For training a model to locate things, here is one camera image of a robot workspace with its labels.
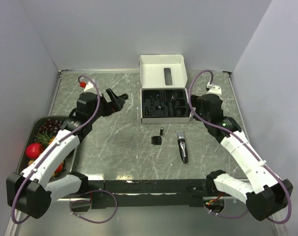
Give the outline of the silver black hair clipper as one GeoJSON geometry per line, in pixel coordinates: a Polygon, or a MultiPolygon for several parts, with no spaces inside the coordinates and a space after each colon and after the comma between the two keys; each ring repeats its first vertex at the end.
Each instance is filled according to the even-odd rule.
{"type": "Polygon", "coordinates": [[[184,164],[188,163],[188,151],[187,151],[187,145],[186,145],[186,139],[184,136],[183,131],[175,131],[175,135],[177,138],[177,143],[179,147],[180,157],[182,159],[182,162],[184,164]]]}

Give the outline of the small oil bottle black cap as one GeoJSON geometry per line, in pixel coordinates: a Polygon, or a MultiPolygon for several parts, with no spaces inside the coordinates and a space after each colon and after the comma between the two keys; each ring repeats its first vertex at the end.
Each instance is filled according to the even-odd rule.
{"type": "Polygon", "coordinates": [[[164,127],[161,127],[161,128],[160,128],[160,136],[163,135],[163,132],[164,132],[164,127]]]}

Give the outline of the black comb guard attachment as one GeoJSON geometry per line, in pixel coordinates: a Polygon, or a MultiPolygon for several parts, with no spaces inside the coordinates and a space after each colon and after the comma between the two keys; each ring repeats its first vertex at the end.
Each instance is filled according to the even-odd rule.
{"type": "Polygon", "coordinates": [[[151,144],[153,145],[161,145],[162,144],[162,138],[161,136],[152,136],[151,137],[151,144]]]}

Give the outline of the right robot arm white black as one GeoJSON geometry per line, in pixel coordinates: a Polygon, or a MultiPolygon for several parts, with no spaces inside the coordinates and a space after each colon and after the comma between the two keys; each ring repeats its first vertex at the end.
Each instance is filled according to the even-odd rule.
{"type": "Polygon", "coordinates": [[[223,114],[222,100],[215,94],[190,96],[190,108],[195,120],[202,121],[217,142],[236,160],[248,181],[231,177],[222,170],[207,175],[206,190],[212,196],[226,193],[245,203],[247,210],[258,221],[284,208],[292,212],[290,196],[293,185],[282,180],[250,145],[239,124],[223,114]]]}

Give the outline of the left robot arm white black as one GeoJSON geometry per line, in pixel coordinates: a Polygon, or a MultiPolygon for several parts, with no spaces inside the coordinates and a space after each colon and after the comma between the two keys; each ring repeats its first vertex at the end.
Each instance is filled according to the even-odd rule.
{"type": "Polygon", "coordinates": [[[92,131],[99,117],[107,117],[122,110],[127,94],[117,96],[106,89],[110,101],[103,95],[84,92],[77,99],[57,135],[40,156],[21,173],[11,173],[6,180],[7,203],[12,210],[38,219],[49,209],[51,202],[74,194],[78,198],[89,191],[88,177],[79,172],[70,172],[65,177],[51,181],[62,161],[92,131]]]}

